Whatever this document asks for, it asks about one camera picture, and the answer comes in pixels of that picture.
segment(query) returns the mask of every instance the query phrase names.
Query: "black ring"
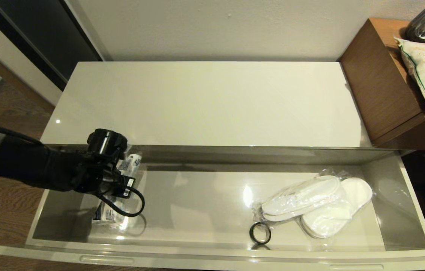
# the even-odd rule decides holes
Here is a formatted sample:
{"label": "black ring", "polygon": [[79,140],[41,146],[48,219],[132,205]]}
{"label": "black ring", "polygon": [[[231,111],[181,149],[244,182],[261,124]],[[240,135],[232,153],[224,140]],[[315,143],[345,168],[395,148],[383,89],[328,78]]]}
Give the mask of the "black ring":
{"label": "black ring", "polygon": [[[261,242],[257,240],[256,237],[254,237],[254,228],[256,228],[256,226],[258,225],[264,225],[266,227],[266,240],[264,242]],[[251,237],[251,240],[253,240],[253,242],[255,242],[256,244],[266,245],[269,242],[269,240],[271,240],[271,230],[269,229],[268,225],[266,225],[265,223],[256,222],[249,229],[249,236]]]}

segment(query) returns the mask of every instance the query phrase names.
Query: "drawer handle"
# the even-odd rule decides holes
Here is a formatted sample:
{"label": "drawer handle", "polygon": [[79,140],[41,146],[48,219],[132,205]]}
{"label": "drawer handle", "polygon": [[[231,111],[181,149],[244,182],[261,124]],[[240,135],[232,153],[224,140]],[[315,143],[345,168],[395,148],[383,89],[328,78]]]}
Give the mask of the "drawer handle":
{"label": "drawer handle", "polygon": [[383,270],[383,264],[333,264],[331,270]]}
{"label": "drawer handle", "polygon": [[109,257],[109,256],[80,256],[79,259],[83,263],[106,264],[106,265],[125,265],[130,266],[134,263],[134,259],[126,257]]}

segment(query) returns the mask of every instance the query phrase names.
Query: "wooden nightstand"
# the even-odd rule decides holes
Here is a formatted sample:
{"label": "wooden nightstand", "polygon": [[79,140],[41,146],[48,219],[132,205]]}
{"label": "wooden nightstand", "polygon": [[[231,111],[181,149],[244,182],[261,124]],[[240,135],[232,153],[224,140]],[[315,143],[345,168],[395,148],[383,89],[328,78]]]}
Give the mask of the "wooden nightstand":
{"label": "wooden nightstand", "polygon": [[394,37],[408,21],[370,18],[340,57],[371,142],[425,149],[425,101]]}

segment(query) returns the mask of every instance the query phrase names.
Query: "open drawer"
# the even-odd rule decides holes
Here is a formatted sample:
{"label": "open drawer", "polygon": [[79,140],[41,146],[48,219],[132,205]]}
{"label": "open drawer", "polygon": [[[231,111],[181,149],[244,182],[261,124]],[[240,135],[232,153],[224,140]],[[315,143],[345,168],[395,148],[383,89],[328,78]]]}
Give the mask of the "open drawer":
{"label": "open drawer", "polygon": [[[142,147],[141,216],[91,225],[99,200],[46,190],[25,245],[0,254],[158,268],[425,269],[425,220],[400,157],[371,149]],[[372,202],[340,233],[313,239],[291,221],[267,247],[249,237],[252,203],[324,168],[361,177]],[[138,202],[127,201],[134,208]]]}

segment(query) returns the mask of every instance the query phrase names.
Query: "white slippers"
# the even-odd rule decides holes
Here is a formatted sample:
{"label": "white slippers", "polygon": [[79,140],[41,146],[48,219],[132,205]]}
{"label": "white slippers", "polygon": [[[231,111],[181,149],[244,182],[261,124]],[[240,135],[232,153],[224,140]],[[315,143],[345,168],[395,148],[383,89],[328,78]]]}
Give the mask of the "white slippers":
{"label": "white slippers", "polygon": [[346,192],[343,199],[302,216],[301,224],[310,235],[318,238],[335,235],[373,196],[371,187],[360,178],[348,178],[340,185]]}
{"label": "white slippers", "polygon": [[311,236],[327,238],[338,233],[371,200],[371,187],[360,178],[340,180],[332,175],[286,189],[261,205],[269,221],[301,216],[300,223]]}
{"label": "white slippers", "polygon": [[292,189],[280,192],[280,195],[261,205],[263,216],[270,221],[283,221],[310,212],[324,204],[335,201],[340,189],[340,180],[331,175],[315,178]]}

